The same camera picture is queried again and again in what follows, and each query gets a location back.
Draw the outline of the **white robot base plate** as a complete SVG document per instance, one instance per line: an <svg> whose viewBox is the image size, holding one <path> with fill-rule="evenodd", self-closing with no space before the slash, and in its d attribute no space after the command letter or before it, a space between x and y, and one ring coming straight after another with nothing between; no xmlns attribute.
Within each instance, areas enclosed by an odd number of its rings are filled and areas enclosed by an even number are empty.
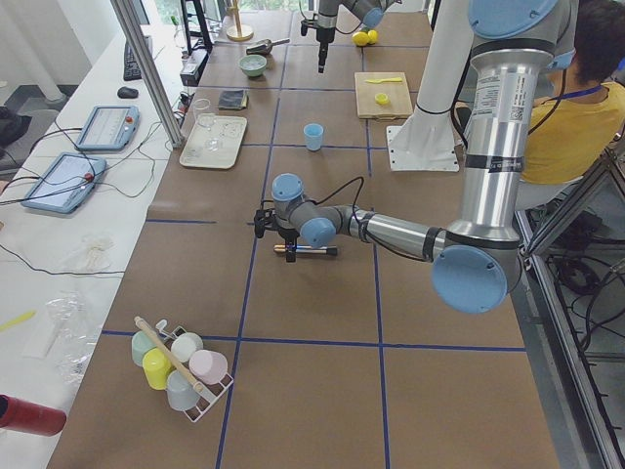
<svg viewBox="0 0 625 469"><path fill-rule="evenodd" d="M455 140L449 124L424 132L406 126L386 129L392 171L458 172Z"/></svg>

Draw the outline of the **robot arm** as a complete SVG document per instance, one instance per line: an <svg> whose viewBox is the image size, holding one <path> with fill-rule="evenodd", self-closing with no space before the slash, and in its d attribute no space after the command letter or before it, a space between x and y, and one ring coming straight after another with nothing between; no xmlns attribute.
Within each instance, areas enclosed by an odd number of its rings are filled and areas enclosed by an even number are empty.
<svg viewBox="0 0 625 469"><path fill-rule="evenodd" d="M323 73L325 70L329 45L335 39L340 6L344 6L362 24L373 28L381 22L385 12L395 2L395 0L320 0L317 11L310 18L301 20L302 36L306 36L309 29L315 30L315 38L319 45L317 71Z"/></svg>
<svg viewBox="0 0 625 469"><path fill-rule="evenodd" d="M388 139L395 170L438 169L453 162L451 116L467 65L477 72L464 161L459 217L447 228L309 198L301 179L277 176L272 207L255 214L256 236L275 231L286 258L296 247L328 245L336 235L375 243L432 264L432 283L455 310L497 307L521 274L512 225L530 115L541 71L565 68L573 55L574 1L443 1L434 23L416 107Z"/></svg>

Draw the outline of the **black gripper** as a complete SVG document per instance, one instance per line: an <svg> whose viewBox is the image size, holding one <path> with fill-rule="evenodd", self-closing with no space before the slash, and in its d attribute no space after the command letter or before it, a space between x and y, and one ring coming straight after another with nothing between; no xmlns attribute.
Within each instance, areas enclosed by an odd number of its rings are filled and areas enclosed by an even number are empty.
<svg viewBox="0 0 625 469"><path fill-rule="evenodd" d="M301 20L301 35L306 36L309 29L316 31L315 38L319 43L317 71L325 70L325 62L329 45L334 41L336 33L336 16L314 14L310 19Z"/></svg>
<svg viewBox="0 0 625 469"><path fill-rule="evenodd" d="M274 208L257 209L253 224L256 238L263 238L266 231L277 232L285 241L286 262L296 262L299 233L288 222L279 218Z"/></svg>

